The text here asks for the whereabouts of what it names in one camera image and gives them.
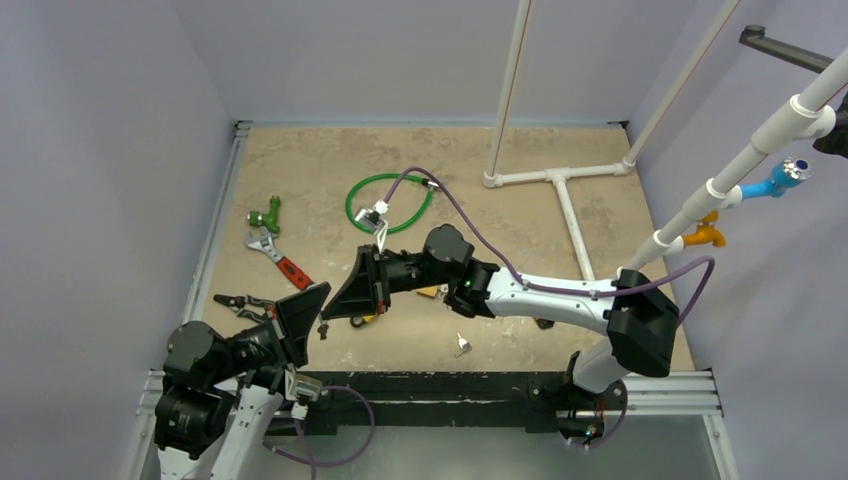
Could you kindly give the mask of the small yellow padlock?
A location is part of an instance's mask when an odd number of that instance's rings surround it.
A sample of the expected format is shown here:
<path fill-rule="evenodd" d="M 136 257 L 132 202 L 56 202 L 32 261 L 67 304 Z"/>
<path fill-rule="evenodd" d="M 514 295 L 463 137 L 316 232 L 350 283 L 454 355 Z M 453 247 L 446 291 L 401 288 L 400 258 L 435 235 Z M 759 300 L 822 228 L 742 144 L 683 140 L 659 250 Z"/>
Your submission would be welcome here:
<path fill-rule="evenodd" d="M 373 323 L 378 318 L 377 315 L 355 316 L 349 319 L 349 324 L 354 329 L 360 329 Z"/>

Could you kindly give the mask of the large brass padlock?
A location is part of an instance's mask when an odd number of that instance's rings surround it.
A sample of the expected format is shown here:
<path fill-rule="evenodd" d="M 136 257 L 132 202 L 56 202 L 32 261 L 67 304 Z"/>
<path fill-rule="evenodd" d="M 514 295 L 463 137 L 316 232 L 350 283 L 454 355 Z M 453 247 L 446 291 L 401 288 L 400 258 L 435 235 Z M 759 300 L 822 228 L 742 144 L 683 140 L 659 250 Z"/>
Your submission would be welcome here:
<path fill-rule="evenodd" d="M 444 285 L 423 287 L 417 289 L 416 292 L 432 299 L 442 299 L 445 294 Z"/>

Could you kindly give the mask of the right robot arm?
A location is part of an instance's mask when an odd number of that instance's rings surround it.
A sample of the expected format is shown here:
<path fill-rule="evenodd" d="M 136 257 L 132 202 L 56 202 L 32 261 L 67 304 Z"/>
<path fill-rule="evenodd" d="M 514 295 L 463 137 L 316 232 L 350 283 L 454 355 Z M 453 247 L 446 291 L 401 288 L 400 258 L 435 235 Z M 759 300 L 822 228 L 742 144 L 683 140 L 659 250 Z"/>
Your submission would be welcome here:
<path fill-rule="evenodd" d="M 603 335 L 577 353 L 561 381 L 564 399 L 584 407 L 629 373 L 664 378 L 680 310 L 639 271 L 614 279 L 568 281 L 520 275 L 474 258 L 452 225 L 432 229 L 418 253 L 363 245 L 354 269 L 321 312 L 325 320 L 382 314 L 395 293 L 445 285 L 449 310 L 467 318 L 534 317 Z"/>

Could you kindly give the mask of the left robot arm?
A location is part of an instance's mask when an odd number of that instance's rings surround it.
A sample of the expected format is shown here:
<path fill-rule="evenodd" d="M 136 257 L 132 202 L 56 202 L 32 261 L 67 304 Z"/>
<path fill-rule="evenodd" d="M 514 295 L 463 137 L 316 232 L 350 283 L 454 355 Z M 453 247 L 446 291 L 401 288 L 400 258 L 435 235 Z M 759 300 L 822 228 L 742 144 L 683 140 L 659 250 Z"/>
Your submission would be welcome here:
<path fill-rule="evenodd" d="M 270 304 L 265 320 L 231 337 L 190 321 L 168 339 L 154 443 L 163 479 L 243 479 L 275 412 L 297 420 L 322 384 L 299 373 L 331 291 L 323 282 Z"/>

